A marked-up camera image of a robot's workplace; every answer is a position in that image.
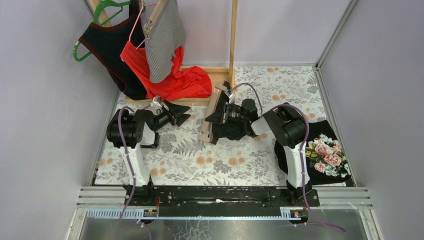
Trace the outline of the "black underwear orange trim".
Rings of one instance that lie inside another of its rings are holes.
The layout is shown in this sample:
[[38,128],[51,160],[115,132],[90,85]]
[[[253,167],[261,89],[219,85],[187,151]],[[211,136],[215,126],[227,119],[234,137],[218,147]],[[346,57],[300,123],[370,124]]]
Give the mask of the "black underwear orange trim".
[[[218,100],[218,105],[216,108],[221,107],[225,102],[228,102],[228,97],[223,92]],[[244,128],[237,123],[227,124],[215,124],[212,123],[212,144],[217,144],[218,140],[221,138],[227,138],[233,141],[239,141],[244,136],[256,137],[257,135],[253,132],[245,132]]]

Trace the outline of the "grey striped underwear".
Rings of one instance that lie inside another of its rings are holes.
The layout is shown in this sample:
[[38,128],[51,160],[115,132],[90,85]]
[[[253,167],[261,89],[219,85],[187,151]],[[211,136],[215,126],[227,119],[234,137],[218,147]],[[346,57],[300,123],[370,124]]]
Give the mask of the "grey striped underwear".
[[176,0],[168,0],[150,38],[145,38],[145,52],[149,66],[149,80],[162,82],[174,66],[172,59],[175,50],[186,41],[186,31],[179,13]]

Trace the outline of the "wooden clip hanger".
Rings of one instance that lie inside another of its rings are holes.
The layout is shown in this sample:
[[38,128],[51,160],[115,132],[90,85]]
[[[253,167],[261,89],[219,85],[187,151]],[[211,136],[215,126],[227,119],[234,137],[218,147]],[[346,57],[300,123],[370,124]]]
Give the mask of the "wooden clip hanger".
[[160,15],[162,14],[162,11],[164,10],[167,4],[168,0],[159,0],[154,5],[154,9],[152,10],[150,17],[143,26],[144,35],[146,38],[150,38],[151,33],[153,32],[153,28],[155,27],[158,19],[160,18]]

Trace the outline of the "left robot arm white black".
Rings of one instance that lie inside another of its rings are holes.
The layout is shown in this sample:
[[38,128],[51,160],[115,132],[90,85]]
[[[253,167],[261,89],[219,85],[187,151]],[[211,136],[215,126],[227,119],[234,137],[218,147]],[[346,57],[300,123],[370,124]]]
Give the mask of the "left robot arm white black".
[[146,186],[151,179],[142,149],[156,149],[160,142],[158,130],[168,124],[181,126],[190,118],[190,109],[165,100],[155,112],[128,106],[116,111],[107,126],[106,138],[122,154],[132,186]]

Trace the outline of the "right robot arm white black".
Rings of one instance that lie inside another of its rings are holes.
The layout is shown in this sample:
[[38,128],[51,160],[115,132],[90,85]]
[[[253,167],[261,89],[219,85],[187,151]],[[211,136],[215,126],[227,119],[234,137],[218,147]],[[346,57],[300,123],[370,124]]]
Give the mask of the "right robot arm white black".
[[254,138],[271,131],[276,145],[283,148],[288,185],[298,189],[309,182],[305,157],[309,123],[294,106],[283,103],[259,115],[253,99],[244,99],[241,105],[224,101],[207,113],[204,120],[211,124],[212,144],[220,138],[238,141],[245,136]]

